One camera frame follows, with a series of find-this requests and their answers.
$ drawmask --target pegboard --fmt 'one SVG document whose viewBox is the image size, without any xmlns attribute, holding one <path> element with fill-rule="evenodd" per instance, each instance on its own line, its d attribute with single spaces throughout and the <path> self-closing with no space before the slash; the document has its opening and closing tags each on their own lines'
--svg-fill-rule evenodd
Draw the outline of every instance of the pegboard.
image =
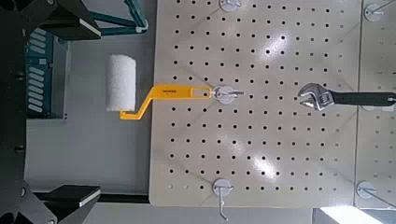
<svg viewBox="0 0 396 224">
<path fill-rule="evenodd" d="M 162 206 L 218 206 L 211 187 L 231 181 L 233 207 L 353 204 L 356 106 L 323 113 L 299 105 L 308 82 L 358 87 L 360 1 L 159 1 L 155 83 L 246 95 L 155 101 L 149 199 Z"/>
<path fill-rule="evenodd" d="M 383 1 L 365 1 L 364 6 Z M 361 91 L 396 91 L 396 5 L 384 9 L 380 21 L 363 20 L 361 38 Z M 381 108 L 359 111 L 357 150 L 357 184 L 367 180 L 376 188 L 376 195 L 396 203 L 396 120 L 395 112 Z M 361 199 L 356 195 L 356 205 L 361 208 L 387 208 L 379 200 Z"/>
</svg>

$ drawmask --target white foam roller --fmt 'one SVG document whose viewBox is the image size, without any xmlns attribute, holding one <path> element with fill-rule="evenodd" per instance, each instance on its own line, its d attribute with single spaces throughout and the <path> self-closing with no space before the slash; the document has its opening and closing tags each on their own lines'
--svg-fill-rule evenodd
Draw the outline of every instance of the white foam roller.
<svg viewBox="0 0 396 224">
<path fill-rule="evenodd" d="M 106 110 L 134 111 L 136 62 L 125 55 L 111 55 L 106 65 Z"/>
</svg>

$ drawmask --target gray floor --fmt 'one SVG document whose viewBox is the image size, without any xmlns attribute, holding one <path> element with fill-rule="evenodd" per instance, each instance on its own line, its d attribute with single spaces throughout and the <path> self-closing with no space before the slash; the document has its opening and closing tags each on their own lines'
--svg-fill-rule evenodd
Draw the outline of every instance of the gray floor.
<svg viewBox="0 0 396 224">
<path fill-rule="evenodd" d="M 63 184 L 100 185 L 104 192 L 149 193 L 150 111 L 120 121 L 105 111 L 105 61 L 126 54 L 137 61 L 137 98 L 152 85 L 156 1 L 140 1 L 151 29 L 145 35 L 104 37 L 72 44 L 64 124 L 28 129 L 25 179 L 34 190 Z M 128 17 L 122 1 L 87 0 L 89 10 Z M 226 209 L 230 223 L 311 223 L 311 209 Z M 91 223 L 222 223 L 216 209 L 156 208 L 148 204 L 97 204 Z"/>
<path fill-rule="evenodd" d="M 120 121 L 105 111 L 105 62 L 110 54 L 137 61 L 138 104 L 152 85 L 156 1 L 141 1 L 151 29 L 144 35 L 104 37 L 72 44 L 65 124 L 28 129 L 25 179 L 32 189 L 62 184 L 100 185 L 105 192 L 148 193 L 150 111 Z M 87 8 L 129 19 L 122 1 L 84 1 Z"/>
<path fill-rule="evenodd" d="M 228 224 L 310 224 L 311 212 L 306 209 L 226 209 Z M 84 224 L 202 224 L 226 223 L 217 210 L 209 208 L 158 208 L 136 204 L 97 204 Z"/>
</svg>

